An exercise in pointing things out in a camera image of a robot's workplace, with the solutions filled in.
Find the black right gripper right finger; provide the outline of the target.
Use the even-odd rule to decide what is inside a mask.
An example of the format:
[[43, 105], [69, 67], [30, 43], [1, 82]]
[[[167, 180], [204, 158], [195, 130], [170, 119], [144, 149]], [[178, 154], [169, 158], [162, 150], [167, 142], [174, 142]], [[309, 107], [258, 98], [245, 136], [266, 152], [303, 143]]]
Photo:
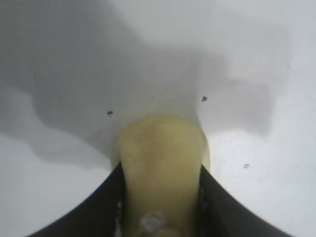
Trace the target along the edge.
[[200, 169], [198, 235], [200, 237], [288, 237], [232, 197], [206, 170]]

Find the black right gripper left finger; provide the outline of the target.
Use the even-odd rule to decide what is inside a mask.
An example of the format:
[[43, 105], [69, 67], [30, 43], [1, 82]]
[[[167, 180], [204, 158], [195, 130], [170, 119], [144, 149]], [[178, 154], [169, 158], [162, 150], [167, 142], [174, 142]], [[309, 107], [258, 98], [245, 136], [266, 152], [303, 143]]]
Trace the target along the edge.
[[55, 222], [32, 234], [33, 237], [113, 237], [118, 204], [125, 191], [122, 165], [81, 204]]

